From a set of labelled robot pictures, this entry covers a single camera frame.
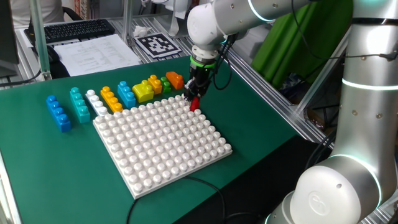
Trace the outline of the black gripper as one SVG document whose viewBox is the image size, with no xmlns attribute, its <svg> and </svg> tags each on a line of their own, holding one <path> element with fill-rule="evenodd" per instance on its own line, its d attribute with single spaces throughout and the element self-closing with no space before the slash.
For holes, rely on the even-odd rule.
<svg viewBox="0 0 398 224">
<path fill-rule="evenodd" d="M 190 66 L 190 77 L 186 83 L 185 92 L 183 94 L 183 98 L 186 101 L 192 101 L 192 95 L 194 98 L 200 100 L 201 95 L 205 95 L 207 93 L 208 87 L 211 83 L 210 74 L 212 71 L 212 68 L 193 65 Z"/>
</svg>

